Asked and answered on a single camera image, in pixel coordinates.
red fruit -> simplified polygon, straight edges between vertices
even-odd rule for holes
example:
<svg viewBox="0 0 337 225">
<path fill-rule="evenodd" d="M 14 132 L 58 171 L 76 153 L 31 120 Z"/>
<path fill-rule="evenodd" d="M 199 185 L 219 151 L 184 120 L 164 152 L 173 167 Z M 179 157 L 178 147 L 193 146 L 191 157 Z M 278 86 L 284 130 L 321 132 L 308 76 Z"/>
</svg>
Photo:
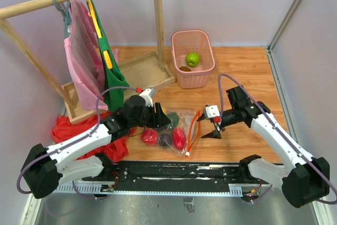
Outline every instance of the red fruit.
<svg viewBox="0 0 337 225">
<path fill-rule="evenodd" d="M 142 134 L 141 140 L 148 145 L 154 146 L 157 144 L 158 137 L 159 135 L 156 131 L 153 129 L 146 129 Z"/>
<path fill-rule="evenodd" d="M 173 130 L 173 144 L 178 150 L 182 150 L 185 146 L 186 136 L 182 128 L 175 128 Z"/>
</svg>

teal hanger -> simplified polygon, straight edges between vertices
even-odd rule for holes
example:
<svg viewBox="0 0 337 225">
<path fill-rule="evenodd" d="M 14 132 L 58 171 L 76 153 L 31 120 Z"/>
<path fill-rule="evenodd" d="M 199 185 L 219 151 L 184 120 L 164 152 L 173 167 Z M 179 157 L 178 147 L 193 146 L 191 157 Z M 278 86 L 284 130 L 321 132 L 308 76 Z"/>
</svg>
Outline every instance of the teal hanger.
<svg viewBox="0 0 337 225">
<path fill-rule="evenodd" d="M 70 1 L 67 2 L 67 5 L 65 7 L 65 11 L 60 8 L 60 6 L 56 2 L 56 0 L 53 0 L 53 3 L 54 3 L 54 6 L 56 7 L 56 9 L 59 12 L 61 12 L 64 16 L 64 18 L 63 18 L 63 21 L 64 21 L 64 38 L 68 38 L 69 37 L 68 26 L 72 23 L 72 19 L 70 17 L 70 13 L 69 13 Z"/>
</svg>

gray floor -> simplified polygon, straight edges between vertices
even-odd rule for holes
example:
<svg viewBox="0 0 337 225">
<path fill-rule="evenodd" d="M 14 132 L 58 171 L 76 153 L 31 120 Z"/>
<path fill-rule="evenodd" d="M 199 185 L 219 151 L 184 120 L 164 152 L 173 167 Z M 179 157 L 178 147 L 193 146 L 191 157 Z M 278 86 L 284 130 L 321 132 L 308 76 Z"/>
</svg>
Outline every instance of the gray floor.
<svg viewBox="0 0 337 225">
<path fill-rule="evenodd" d="M 158 224 L 281 224 L 317 225 L 311 204 L 296 209 L 278 190 L 254 205 L 231 197 L 195 197 L 194 212 L 186 212 L 184 197 L 113 195 L 107 200 L 86 200 L 75 194 L 54 194 L 47 201 L 54 217 L 40 208 L 35 225 L 158 225 Z"/>
</svg>

red cloth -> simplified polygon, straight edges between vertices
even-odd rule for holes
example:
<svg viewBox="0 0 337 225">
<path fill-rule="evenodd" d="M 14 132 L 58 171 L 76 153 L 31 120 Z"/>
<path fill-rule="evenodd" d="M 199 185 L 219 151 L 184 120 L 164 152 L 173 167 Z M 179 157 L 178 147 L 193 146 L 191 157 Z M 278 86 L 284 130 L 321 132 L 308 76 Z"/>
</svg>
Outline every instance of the red cloth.
<svg viewBox="0 0 337 225">
<path fill-rule="evenodd" d="M 101 114 L 103 119 L 107 115 L 111 114 L 110 112 Z M 56 126 L 51 131 L 51 135 L 55 143 L 60 143 L 66 141 L 78 134 L 83 133 L 89 128 L 97 124 L 97 115 L 91 116 L 89 119 L 81 121 L 78 124 L 71 124 L 69 118 L 66 116 L 59 116 L 56 120 Z M 98 147 L 90 151 L 89 153 L 79 157 L 78 159 L 89 158 L 97 153 L 105 153 L 113 162 L 120 161 L 123 157 L 128 155 L 128 150 L 126 146 L 126 136 L 119 138 L 118 140 L 109 143 L 108 145 Z"/>
</svg>

wooden rack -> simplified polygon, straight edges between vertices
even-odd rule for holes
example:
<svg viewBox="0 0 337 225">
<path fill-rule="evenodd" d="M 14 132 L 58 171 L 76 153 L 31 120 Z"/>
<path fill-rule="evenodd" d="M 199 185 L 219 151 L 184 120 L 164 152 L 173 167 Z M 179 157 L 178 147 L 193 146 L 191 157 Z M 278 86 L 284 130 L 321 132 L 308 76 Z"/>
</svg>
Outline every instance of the wooden rack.
<svg viewBox="0 0 337 225">
<path fill-rule="evenodd" d="M 62 3 L 70 0 L 56 0 Z M 60 85 L 55 77 L 49 72 L 44 64 L 35 55 L 32 49 L 22 39 L 13 26 L 7 21 L 7 18 L 32 12 L 48 6 L 54 5 L 53 0 L 31 0 L 20 4 L 4 7 L 0 9 L 0 28 L 14 42 L 14 44 L 22 51 L 22 53 L 32 62 L 44 78 L 51 84 L 57 93 L 63 98 L 68 116 L 72 123 L 79 122 L 83 119 L 95 114 L 94 111 L 84 111 L 78 102 L 76 90 L 73 84 Z M 155 22 L 157 34 L 158 52 L 150 52 L 148 54 L 136 57 L 135 60 L 123 63 L 121 71 L 126 80 L 132 87 L 154 87 L 157 90 L 175 82 L 174 75 L 164 62 L 164 31 L 163 31 L 163 3 L 162 0 L 154 0 Z M 126 91 L 127 99 L 132 94 Z"/>
</svg>

